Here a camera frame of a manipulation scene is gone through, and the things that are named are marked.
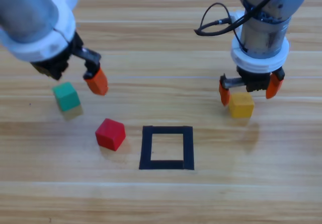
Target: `yellow cube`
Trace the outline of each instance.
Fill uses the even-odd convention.
[[[250,118],[253,114],[254,101],[250,93],[234,93],[230,97],[229,110],[233,118]]]

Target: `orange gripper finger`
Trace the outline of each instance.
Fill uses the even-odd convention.
[[[106,95],[108,91],[107,78],[100,68],[92,79],[85,79],[91,91],[96,95]]]
[[[222,87],[222,84],[220,82],[219,84],[219,93],[221,96],[221,102],[224,106],[226,106],[229,103],[230,100],[230,91],[228,89],[225,89]]]
[[[266,90],[266,99],[273,98],[281,89],[282,83],[283,80],[280,81],[277,79],[277,76],[275,74],[271,74],[270,84],[268,85],[268,88]]]

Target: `red cube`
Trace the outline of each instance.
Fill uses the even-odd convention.
[[[116,151],[125,139],[123,123],[106,118],[95,132],[99,146]]]

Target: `green cube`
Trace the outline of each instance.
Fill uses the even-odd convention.
[[[56,86],[52,90],[63,112],[68,111],[81,104],[78,98],[78,94],[70,82]]]

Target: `wooden table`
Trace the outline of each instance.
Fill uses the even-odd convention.
[[[1,50],[1,224],[322,223],[322,0],[294,15],[284,85],[272,100],[252,94],[249,121],[230,118],[218,93],[220,75],[236,75],[233,35],[193,32],[214,2],[240,9],[81,0],[78,31],[103,56],[105,97],[90,92],[77,58],[56,82]],[[217,7],[206,20],[224,16]],[[51,88],[63,82],[81,113],[59,111]],[[126,127],[116,152],[96,142],[105,118]],[[139,170],[144,125],[193,126],[195,170]],[[152,159],[182,159],[182,149],[181,136],[156,136]]]

